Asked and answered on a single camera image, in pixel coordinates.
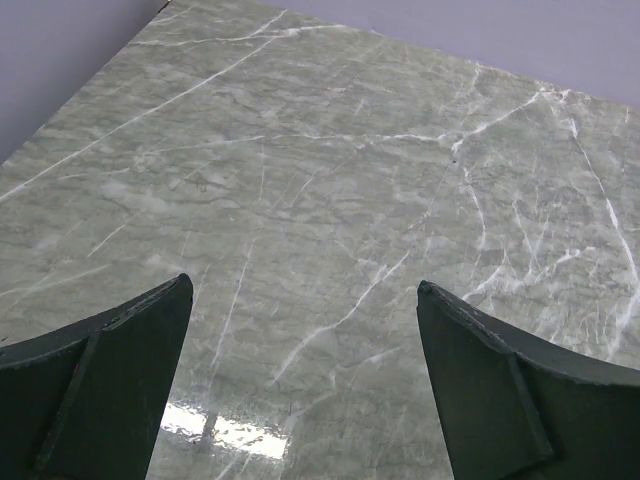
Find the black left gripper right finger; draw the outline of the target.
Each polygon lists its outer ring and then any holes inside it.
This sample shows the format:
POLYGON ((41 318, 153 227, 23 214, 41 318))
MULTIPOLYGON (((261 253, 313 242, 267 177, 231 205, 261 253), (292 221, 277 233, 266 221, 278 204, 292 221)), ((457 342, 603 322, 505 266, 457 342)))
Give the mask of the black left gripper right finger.
POLYGON ((423 281, 417 320, 457 479, 636 479, 639 373, 423 281))

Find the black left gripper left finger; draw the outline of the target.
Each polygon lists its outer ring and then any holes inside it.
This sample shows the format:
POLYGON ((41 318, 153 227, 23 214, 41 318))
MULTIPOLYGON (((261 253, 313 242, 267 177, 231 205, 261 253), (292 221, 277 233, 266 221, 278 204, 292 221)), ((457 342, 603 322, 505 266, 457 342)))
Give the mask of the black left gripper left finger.
POLYGON ((145 478, 192 305, 192 281, 180 274, 2 347, 2 478, 145 478))

